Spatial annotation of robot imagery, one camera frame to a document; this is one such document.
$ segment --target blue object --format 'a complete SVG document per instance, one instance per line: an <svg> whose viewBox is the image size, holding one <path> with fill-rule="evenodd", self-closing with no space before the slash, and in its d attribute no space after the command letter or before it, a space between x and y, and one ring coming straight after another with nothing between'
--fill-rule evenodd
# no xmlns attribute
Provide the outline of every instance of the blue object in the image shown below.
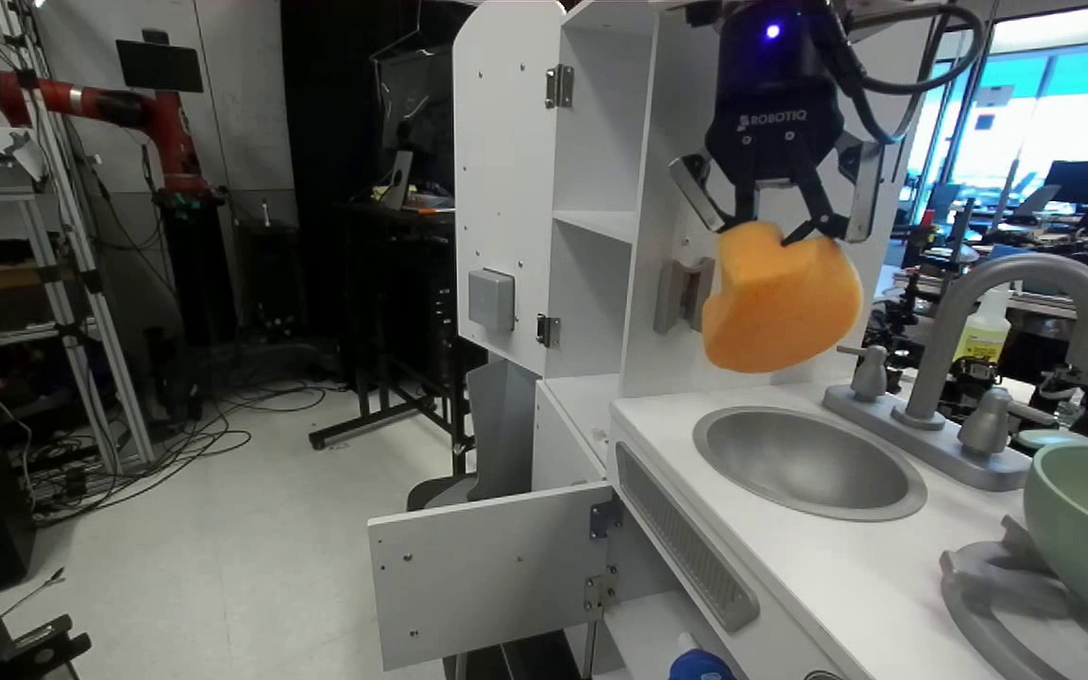
<svg viewBox="0 0 1088 680"><path fill-rule="evenodd" d="M688 651L669 665L669 680L733 680L733 670L708 651Z"/></svg>

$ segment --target white countertop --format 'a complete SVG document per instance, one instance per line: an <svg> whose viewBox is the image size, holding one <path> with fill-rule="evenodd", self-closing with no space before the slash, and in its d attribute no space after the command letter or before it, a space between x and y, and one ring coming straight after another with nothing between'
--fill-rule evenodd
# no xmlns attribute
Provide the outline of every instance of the white countertop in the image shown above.
<svg viewBox="0 0 1088 680"><path fill-rule="evenodd" d="M821 406L821 389L747 389L616 399L613 433L664 476L673 500L719 536L738 541L781 590L875 680L996 680L955 632L939 599L939 555L996 541L1021 515L1021 492L970 492L907 457L926 481L926 506L904 521L829 521L773 506L694 448L694 423L723 406Z"/></svg>

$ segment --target red robot arm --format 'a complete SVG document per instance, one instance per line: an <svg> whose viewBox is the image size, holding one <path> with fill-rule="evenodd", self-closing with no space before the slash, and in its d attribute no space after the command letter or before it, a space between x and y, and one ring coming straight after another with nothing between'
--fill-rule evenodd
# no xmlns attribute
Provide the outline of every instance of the red robot arm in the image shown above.
<svg viewBox="0 0 1088 680"><path fill-rule="evenodd" d="M25 79L20 70L0 70L0 114L21 129L25 114ZM152 97L135 89L95 89L57 79L37 79L34 89L45 97L45 108L68 116L108 121L120 129L139 129L152 134L161 160L161 187L175 195L207 195L207 182L200 172L195 142L184 129L183 97L175 89L159 89Z"/></svg>

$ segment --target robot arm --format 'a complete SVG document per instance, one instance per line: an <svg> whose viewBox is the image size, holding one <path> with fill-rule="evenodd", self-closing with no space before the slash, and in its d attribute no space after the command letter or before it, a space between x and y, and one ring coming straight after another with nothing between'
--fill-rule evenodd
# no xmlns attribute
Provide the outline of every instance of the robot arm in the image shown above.
<svg viewBox="0 0 1088 680"><path fill-rule="evenodd" d="M934 21L919 79L888 84L868 74L850 32L919 19ZM883 147L907 134L919 97L973 66L985 46L982 19L955 2L839 15L829 0L727 0L710 21L723 21L723 66L708 156L738 186L733 221L754 220L754 187L762 182L802 187L807 221L797 228L790 242L802 242L811 229L848 242L866 236L866 229L850 235L850 220L831 209L817 166L839 152L843 172L858 182L863 195L875 195ZM970 29L970 48L945 74L928 74L937 38L948 21ZM839 95L855 106L868 140L848 134ZM904 95L904 121L883 129L868 95Z"/></svg>
<svg viewBox="0 0 1088 680"><path fill-rule="evenodd" d="M207 195L207 182L200 179L195 142L184 129L183 97L175 89L159 89L152 97L135 89L95 89L57 79L25 79L20 70L0 70L0 114L21 129L32 126L21 89L37 89L45 108L68 116L108 121L120 129L135 129L152 134L161 160L161 187L178 195Z"/></svg>

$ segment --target bottle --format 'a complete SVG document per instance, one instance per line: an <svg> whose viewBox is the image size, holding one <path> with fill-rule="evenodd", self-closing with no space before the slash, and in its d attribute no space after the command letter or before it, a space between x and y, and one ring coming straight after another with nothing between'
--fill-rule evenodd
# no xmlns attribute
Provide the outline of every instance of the bottle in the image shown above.
<svg viewBox="0 0 1088 680"><path fill-rule="evenodd" d="M1010 286L995 286L982 297L982 310L973 310L960 333L955 359L973 359L973 364L1001 364L1010 320Z"/></svg>
<svg viewBox="0 0 1088 680"><path fill-rule="evenodd" d="M669 665L669 680L738 680L738 675L719 655L688 651Z"/></svg>

